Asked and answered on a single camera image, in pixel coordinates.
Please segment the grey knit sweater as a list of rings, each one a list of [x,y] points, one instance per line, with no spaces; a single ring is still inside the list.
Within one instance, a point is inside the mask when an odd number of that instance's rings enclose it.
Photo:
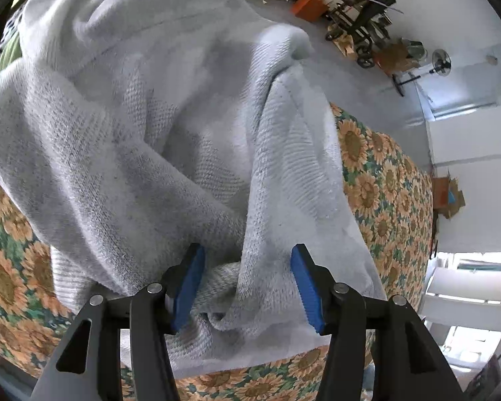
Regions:
[[[131,296],[201,244],[167,341],[177,378],[324,344],[290,254],[384,298],[343,190],[308,35],[245,0],[29,0],[0,72],[0,185],[51,249],[55,292]]]

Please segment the sunflower pattern bed cover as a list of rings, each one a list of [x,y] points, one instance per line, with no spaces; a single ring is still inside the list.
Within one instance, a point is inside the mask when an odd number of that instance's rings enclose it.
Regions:
[[[432,245],[430,177],[399,145],[334,108],[344,190],[387,295],[418,306]],[[0,187],[0,357],[38,377],[72,321],[53,291],[48,246]],[[183,400],[312,400],[327,349],[177,382]]]

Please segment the cardboard box with items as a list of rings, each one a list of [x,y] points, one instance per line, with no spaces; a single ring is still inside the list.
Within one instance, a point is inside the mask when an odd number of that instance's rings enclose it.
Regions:
[[[446,219],[451,219],[466,206],[457,178],[433,177],[432,191],[434,211]]]

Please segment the standing fan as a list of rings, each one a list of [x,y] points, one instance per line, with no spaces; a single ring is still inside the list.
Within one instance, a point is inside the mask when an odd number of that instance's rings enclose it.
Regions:
[[[450,55],[444,49],[437,49],[433,51],[431,58],[431,68],[427,71],[424,71],[415,76],[411,76],[409,79],[405,81],[401,81],[400,78],[396,75],[392,75],[392,83],[395,91],[401,96],[405,96],[405,86],[408,83],[414,83],[429,74],[437,74],[442,77],[446,77],[450,74],[452,70],[452,60]]]

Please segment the brown paper bag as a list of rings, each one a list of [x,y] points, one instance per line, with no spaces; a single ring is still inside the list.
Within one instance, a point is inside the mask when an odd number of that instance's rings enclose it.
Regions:
[[[375,64],[389,77],[420,67],[427,50],[419,41],[400,39],[374,54]]]

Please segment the green garment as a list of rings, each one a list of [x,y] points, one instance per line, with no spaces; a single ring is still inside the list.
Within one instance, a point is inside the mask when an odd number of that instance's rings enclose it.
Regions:
[[[22,52],[19,43],[19,33],[14,33],[10,40],[2,48],[0,54],[0,72],[21,56]]]

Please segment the orange paper bag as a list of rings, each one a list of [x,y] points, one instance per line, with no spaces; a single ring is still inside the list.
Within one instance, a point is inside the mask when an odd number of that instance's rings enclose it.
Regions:
[[[314,23],[326,11],[328,5],[324,0],[297,0],[290,9],[293,15],[309,23]]]

